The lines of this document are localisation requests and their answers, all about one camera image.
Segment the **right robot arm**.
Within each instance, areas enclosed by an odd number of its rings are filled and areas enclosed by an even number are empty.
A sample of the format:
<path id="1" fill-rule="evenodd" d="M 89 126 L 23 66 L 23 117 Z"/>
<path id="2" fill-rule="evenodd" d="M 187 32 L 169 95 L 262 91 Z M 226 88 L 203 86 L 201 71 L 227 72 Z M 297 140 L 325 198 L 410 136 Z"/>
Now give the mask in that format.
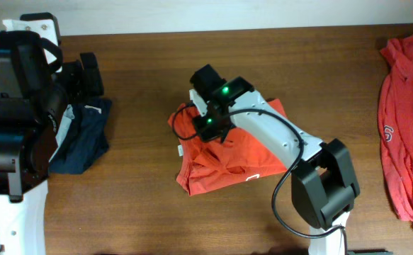
<path id="1" fill-rule="evenodd" d="M 310 240 L 309 254 L 348 254 L 346 222 L 360 187 L 344 143 L 324 142 L 297 127 L 240 76 L 227 81 L 207 64 L 190 83 L 190 98 L 200 113 L 193 119 L 196 137 L 225 140 L 231 129 L 240 128 L 257 139 L 287 169 L 271 197 L 277 221 Z M 290 227 L 277 211 L 277 195 L 286 180 L 295 210 L 310 227 L 307 234 Z"/>

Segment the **orange FRAM t-shirt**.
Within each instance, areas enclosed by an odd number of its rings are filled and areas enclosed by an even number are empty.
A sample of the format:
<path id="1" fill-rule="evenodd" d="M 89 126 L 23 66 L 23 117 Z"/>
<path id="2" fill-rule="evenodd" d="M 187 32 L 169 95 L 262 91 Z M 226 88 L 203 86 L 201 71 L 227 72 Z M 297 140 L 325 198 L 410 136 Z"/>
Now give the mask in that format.
<path id="1" fill-rule="evenodd" d="M 230 130 L 224 142 L 194 137 L 179 143 L 182 164 L 176 182 L 190 196 L 287 171 L 274 154 L 240 128 Z"/>

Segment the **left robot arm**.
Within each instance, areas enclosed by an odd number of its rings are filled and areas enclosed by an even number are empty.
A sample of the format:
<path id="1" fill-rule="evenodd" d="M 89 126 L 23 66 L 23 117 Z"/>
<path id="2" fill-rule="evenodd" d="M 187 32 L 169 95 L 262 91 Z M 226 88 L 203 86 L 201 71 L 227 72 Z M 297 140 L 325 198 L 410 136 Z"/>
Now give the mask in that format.
<path id="1" fill-rule="evenodd" d="M 0 32 L 0 254 L 44 254 L 50 158 L 70 103 L 103 94 L 96 56 L 65 62 L 31 31 Z"/>

